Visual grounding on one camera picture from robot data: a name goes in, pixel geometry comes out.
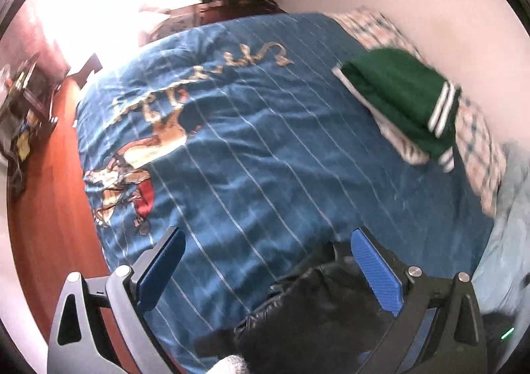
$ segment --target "pink wall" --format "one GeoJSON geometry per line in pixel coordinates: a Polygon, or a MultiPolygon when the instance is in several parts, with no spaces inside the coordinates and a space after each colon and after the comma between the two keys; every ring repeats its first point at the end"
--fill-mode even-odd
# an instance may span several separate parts
{"type": "Polygon", "coordinates": [[[530,37],[505,0],[276,0],[288,12],[385,13],[484,109],[501,140],[530,148],[530,37]]]}

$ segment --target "white wall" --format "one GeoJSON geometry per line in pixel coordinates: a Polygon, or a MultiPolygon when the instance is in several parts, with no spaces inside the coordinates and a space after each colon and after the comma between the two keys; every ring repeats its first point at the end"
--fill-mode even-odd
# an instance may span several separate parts
{"type": "Polygon", "coordinates": [[[0,318],[11,339],[35,372],[46,374],[48,345],[27,305],[11,252],[7,228],[6,186],[5,167],[0,164],[0,318]]]}
{"type": "Polygon", "coordinates": [[[288,12],[383,12],[482,106],[499,139],[530,148],[530,37],[505,0],[276,1],[288,12]]]}

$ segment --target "bed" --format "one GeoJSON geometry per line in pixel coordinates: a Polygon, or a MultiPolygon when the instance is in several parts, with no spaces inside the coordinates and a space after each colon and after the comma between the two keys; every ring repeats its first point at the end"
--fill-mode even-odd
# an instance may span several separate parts
{"type": "Polygon", "coordinates": [[[360,225],[409,265],[473,274],[493,220],[459,155],[410,166],[331,69],[365,53],[323,14],[258,16],[150,44],[84,88],[86,195],[110,270],[169,226],[186,252],[145,318],[188,372],[314,247],[360,225]]]}

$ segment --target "cartoon character print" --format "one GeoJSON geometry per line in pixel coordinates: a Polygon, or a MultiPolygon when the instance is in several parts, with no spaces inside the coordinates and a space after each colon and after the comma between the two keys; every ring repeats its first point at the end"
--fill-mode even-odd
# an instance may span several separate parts
{"type": "Polygon", "coordinates": [[[109,226],[118,205],[132,204],[136,213],[134,227],[141,235],[149,233],[147,217],[153,208],[155,195],[151,175],[143,167],[183,146],[200,129],[197,126],[192,133],[187,134],[179,124],[179,115],[187,99],[186,90],[179,90],[178,100],[171,90],[167,93],[173,110],[165,121],[160,113],[150,109],[147,101],[141,104],[145,121],[152,125],[153,136],[128,142],[114,154],[105,168],[85,173],[88,181],[103,185],[101,206],[92,211],[94,221],[103,228],[109,226]],[[128,187],[132,185],[135,188],[127,195],[128,187]]]}

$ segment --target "silver screw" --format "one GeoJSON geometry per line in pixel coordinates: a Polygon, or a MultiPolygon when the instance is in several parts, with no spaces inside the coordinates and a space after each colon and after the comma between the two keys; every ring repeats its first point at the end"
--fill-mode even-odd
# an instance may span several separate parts
{"type": "Polygon", "coordinates": [[[411,277],[419,277],[422,271],[419,266],[409,266],[409,275],[411,277]]]}
{"type": "Polygon", "coordinates": [[[120,265],[116,268],[115,273],[118,277],[125,277],[131,271],[131,267],[127,265],[120,265]]]}
{"type": "Polygon", "coordinates": [[[467,283],[469,281],[469,274],[466,272],[459,272],[458,279],[463,283],[467,283]]]}
{"type": "Polygon", "coordinates": [[[75,272],[71,272],[70,274],[68,274],[66,280],[68,280],[70,283],[75,283],[80,278],[81,278],[81,274],[75,271],[75,272]]]}

